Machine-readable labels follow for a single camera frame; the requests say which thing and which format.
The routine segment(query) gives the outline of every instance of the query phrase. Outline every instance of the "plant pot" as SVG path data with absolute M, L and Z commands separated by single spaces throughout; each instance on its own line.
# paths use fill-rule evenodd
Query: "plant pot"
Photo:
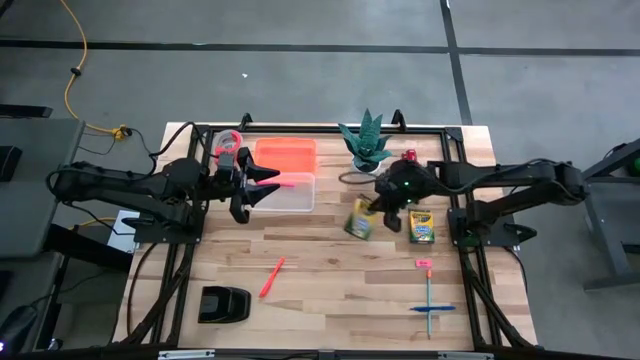
M 351 160 L 351 167 L 356 170 L 356 171 L 360 171 L 362 173 L 368 173 L 368 174 L 375 174 L 378 172 L 378 170 L 380 169 L 380 163 L 367 163 L 366 166 L 362 166 L 361 168 L 358 168 L 354 161 Z

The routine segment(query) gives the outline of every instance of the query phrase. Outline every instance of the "orange plastic container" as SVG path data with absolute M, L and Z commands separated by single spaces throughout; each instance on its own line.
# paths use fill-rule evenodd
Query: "orange plastic container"
M 316 142 L 300 138 L 263 138 L 256 141 L 256 164 L 280 172 L 316 173 Z

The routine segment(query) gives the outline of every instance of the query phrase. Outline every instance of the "blue pen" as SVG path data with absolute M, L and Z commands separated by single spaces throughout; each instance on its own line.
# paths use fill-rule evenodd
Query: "blue pen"
M 430 312 L 430 311 L 451 311 L 455 310 L 455 306 L 445 305 L 445 306 L 416 306 L 412 307 L 409 310 L 417 311 L 417 312 Z

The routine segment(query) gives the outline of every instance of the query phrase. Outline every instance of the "gray table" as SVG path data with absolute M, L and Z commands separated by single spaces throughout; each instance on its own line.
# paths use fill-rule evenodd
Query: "gray table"
M 0 145 L 22 150 L 13 179 L 0 183 L 0 258 L 42 250 L 57 204 L 44 179 L 73 160 L 83 130 L 75 119 L 0 119 Z

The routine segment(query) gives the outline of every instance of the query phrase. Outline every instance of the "black computer mouse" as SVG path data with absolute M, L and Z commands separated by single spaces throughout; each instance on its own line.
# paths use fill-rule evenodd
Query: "black computer mouse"
M 0 354 L 19 353 L 37 318 L 38 311 L 34 306 L 24 305 L 15 308 L 0 325 Z

